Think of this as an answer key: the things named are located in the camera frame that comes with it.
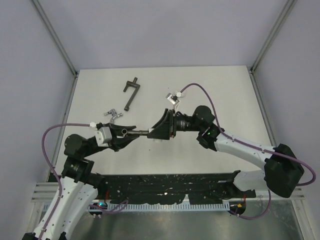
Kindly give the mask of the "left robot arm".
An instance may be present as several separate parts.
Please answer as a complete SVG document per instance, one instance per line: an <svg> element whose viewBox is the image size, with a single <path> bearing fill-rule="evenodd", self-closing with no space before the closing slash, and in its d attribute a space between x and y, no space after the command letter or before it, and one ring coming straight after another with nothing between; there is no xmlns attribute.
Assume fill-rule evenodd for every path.
<svg viewBox="0 0 320 240"><path fill-rule="evenodd" d="M102 199L107 193L106 179L92 173L94 162L87 157L106 149L114 152L125 148L138 138L127 135L136 126L121 126L112 123L83 123L82 127L95 130L91 138L72 134L65 139L66 161L60 175L53 165L48 165L55 176L58 189L50 206L32 231L25 233L24 240L68 240L84 212L94 199Z"/></svg>

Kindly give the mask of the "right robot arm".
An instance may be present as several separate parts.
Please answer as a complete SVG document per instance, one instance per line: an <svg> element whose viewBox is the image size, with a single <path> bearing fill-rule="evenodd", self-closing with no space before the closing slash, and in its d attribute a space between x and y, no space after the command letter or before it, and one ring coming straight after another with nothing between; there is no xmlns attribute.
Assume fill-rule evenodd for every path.
<svg viewBox="0 0 320 240"><path fill-rule="evenodd" d="M147 138L170 140L177 132L197 132L196 140L205 149L230 154L259 168L236 173L226 185L231 197L248 190L269 189L282 198L289 198L305 172L294 160L291 148L285 144L274 147L237 139L219 129L214 120L215 116L205 105L198 106L191 116L165 109L161 119L149 129Z"/></svg>

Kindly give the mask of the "far white elbow fitting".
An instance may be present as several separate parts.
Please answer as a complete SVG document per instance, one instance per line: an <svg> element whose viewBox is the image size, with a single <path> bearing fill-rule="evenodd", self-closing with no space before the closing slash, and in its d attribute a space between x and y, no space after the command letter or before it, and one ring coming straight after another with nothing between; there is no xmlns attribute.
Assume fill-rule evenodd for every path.
<svg viewBox="0 0 320 240"><path fill-rule="evenodd" d="M176 91L176 92L175 92L175 96L176 96L177 98L184 98L185 95L186 95L186 94L185 94L183 91Z"/></svg>

